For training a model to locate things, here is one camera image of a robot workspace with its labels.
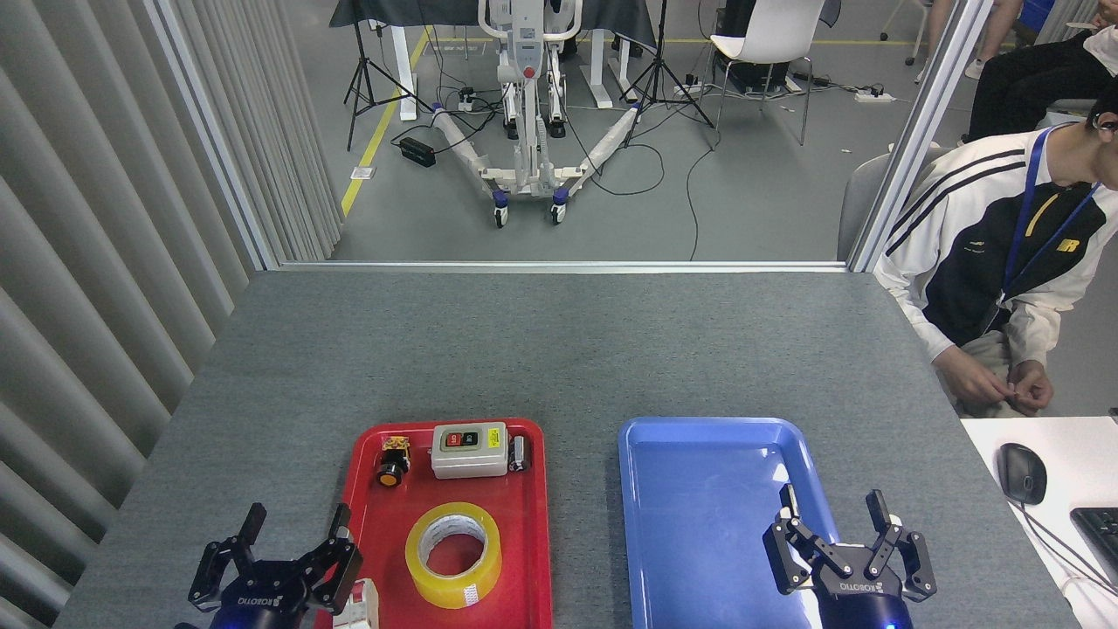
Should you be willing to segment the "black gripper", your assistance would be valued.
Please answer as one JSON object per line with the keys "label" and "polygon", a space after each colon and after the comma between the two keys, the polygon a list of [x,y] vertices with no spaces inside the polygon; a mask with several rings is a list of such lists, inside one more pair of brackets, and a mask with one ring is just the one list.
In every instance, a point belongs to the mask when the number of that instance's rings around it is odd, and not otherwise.
{"label": "black gripper", "polygon": [[[792,483],[783,485],[779,496],[781,507],[762,533],[762,545],[783,595],[813,588],[824,628],[915,628],[902,597],[920,602],[935,595],[934,565],[923,534],[906,528],[887,509],[882,490],[866,494],[878,537],[864,573],[856,570],[851,576],[841,574],[839,551],[800,516]],[[903,585],[894,570],[887,568],[896,550],[903,560]]]}
{"label": "black gripper", "polygon": [[[249,584],[246,576],[254,576],[255,562],[252,546],[266,515],[264,505],[254,502],[236,535],[203,546],[188,601],[200,612],[218,609],[210,628],[300,628],[312,606],[330,614],[345,609],[362,563],[349,530],[350,506],[337,506],[325,540],[299,557],[297,576],[260,576]],[[229,562],[240,576],[220,594]]]}

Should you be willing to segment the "person's right hand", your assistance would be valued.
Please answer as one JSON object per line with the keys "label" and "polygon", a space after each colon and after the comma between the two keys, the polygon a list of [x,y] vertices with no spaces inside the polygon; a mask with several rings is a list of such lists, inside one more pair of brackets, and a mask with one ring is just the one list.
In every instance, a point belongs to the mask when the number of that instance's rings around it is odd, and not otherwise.
{"label": "person's right hand", "polygon": [[944,349],[942,353],[934,358],[934,368],[942,375],[949,393],[966,403],[997,404],[1017,394],[1010,383],[996,377],[991,368],[983,366],[961,347]]}

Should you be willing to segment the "person's left hand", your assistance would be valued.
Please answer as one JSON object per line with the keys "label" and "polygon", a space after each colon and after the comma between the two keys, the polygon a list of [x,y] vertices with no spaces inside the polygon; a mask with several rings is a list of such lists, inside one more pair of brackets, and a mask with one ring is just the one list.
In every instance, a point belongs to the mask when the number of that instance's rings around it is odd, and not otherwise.
{"label": "person's left hand", "polygon": [[1039,361],[1022,361],[1010,370],[1011,395],[1007,402],[1024,417],[1035,417],[1050,406],[1054,387],[1046,366]]}

